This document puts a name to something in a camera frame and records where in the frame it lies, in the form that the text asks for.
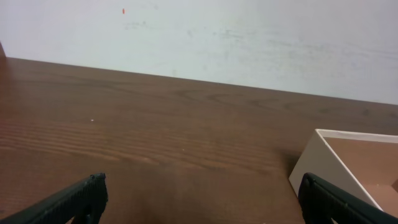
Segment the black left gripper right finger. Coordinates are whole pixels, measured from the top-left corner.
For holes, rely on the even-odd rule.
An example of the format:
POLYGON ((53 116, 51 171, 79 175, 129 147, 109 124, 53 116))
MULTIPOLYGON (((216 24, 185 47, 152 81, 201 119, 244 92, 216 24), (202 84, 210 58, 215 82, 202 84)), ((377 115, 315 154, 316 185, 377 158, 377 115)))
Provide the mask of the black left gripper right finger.
POLYGON ((397 224, 397 218, 307 172, 298 200, 306 224, 397 224))

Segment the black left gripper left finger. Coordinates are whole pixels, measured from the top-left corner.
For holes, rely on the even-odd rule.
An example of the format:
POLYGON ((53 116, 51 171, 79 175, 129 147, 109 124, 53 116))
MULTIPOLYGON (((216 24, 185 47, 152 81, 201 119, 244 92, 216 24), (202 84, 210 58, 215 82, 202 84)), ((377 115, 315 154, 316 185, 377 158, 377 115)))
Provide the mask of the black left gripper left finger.
POLYGON ((106 175, 92 174, 43 200, 10 215, 1 223, 98 224, 108 202, 106 175))

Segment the white cardboard box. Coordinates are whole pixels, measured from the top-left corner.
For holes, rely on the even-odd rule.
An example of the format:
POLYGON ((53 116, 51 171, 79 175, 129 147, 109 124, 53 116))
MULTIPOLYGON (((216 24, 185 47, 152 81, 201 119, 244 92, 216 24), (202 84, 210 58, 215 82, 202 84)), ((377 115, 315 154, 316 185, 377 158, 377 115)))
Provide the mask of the white cardboard box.
POLYGON ((397 136, 316 129, 289 176, 296 194, 307 172, 397 216, 397 136))

